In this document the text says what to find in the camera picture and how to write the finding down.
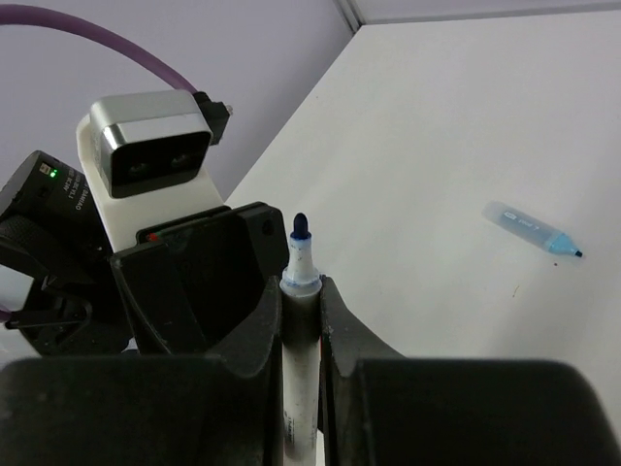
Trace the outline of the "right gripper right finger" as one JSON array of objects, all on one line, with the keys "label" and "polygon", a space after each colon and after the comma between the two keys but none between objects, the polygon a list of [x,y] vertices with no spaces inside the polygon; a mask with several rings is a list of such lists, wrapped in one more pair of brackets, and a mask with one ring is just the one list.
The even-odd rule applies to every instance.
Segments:
[{"label": "right gripper right finger", "polygon": [[321,429],[329,465],[616,465],[600,400],[551,360],[404,356],[320,293]]}]

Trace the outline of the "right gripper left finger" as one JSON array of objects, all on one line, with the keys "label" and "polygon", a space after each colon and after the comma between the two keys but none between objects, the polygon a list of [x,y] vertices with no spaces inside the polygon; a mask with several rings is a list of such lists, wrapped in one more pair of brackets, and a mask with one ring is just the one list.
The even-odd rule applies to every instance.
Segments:
[{"label": "right gripper left finger", "polygon": [[1,373],[5,465],[279,465],[281,298],[201,355],[32,358]]}]

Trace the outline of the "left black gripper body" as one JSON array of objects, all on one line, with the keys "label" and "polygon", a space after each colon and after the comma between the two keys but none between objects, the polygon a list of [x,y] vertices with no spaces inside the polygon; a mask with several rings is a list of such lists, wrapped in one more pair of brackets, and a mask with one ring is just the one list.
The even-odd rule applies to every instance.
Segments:
[{"label": "left black gripper body", "polygon": [[146,227],[110,264],[142,355],[202,353],[256,308],[286,264],[282,212],[263,202]]}]

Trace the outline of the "white whiteboard marker pen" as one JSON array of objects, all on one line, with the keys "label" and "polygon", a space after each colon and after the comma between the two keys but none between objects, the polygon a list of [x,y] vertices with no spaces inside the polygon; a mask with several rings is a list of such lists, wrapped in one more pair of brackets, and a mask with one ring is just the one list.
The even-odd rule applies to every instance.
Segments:
[{"label": "white whiteboard marker pen", "polygon": [[314,465],[319,404],[320,274],[313,264],[309,221],[298,213],[289,235],[282,298],[283,463]]}]

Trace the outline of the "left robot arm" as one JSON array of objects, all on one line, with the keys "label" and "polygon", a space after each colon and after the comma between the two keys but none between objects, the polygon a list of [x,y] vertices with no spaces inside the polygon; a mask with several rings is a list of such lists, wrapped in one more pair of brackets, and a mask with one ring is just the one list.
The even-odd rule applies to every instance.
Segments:
[{"label": "left robot arm", "polygon": [[1,191],[1,262],[33,279],[7,327],[41,355],[113,354],[135,342],[144,354],[210,350],[257,306],[288,252],[281,212],[178,202],[198,178],[198,152],[141,144],[112,159],[111,195],[148,196],[128,246],[115,250],[83,173],[37,150]]}]

